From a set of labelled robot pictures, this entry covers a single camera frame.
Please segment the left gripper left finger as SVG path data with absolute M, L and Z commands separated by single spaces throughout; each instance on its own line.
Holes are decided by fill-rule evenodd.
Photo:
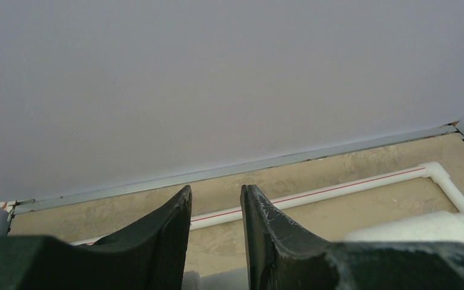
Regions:
M 92 245 L 0 237 L 0 289 L 181 289 L 192 190 Z

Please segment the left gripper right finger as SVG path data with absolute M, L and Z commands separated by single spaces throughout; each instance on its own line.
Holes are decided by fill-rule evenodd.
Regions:
M 240 203 L 250 289 L 464 289 L 464 243 L 330 242 L 256 185 Z

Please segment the aluminium table frame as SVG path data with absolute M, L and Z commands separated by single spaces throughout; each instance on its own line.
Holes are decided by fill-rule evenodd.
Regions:
M 330 156 L 337 156 L 378 147 L 391 146 L 394 144 L 401 144 L 410 141 L 423 140 L 427 138 L 434 138 L 454 133 L 462 135 L 462 140 L 464 142 L 464 134 L 457 128 L 455 124 L 450 123 L 432 129 L 425 129 L 404 134 L 375 138 L 372 140 L 358 141 L 350 144 L 342 144 L 339 146 L 295 153 L 275 158 L 250 161 L 247 163 L 234 164 L 231 166 L 225 166 L 221 168 L 201 170 L 198 172 L 169 176 L 165 178 L 153 179 L 143 182 L 136 182 L 122 186 L 93 190 L 90 192 L 83 192 L 73 195 L 63 195 L 55 198 L 16 201 L 10 214 L 12 216 L 16 216 L 18 214 L 42 211 L 50 208 L 79 204 L 82 202 L 95 201 L 104 198 L 111 198 L 114 196 L 129 195 L 137 192 L 169 187 L 178 184 L 188 184 L 191 182 L 220 178 L 223 176 L 237 175 L 256 170 L 280 167 L 289 164 L 317 160 L 327 158 Z

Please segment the white PVC pipe frame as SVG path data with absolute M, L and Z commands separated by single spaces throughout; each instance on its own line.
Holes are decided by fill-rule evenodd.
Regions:
M 330 187 L 289 195 L 271 200 L 279 210 L 337 198 L 416 178 L 430 178 L 458 210 L 457 214 L 440 211 L 401 221 L 358 230 L 346 235 L 346 240 L 415 240 L 458 241 L 464 243 L 464 195 L 452 182 L 448 172 L 438 162 L 422 163 L 371 178 L 359 179 Z

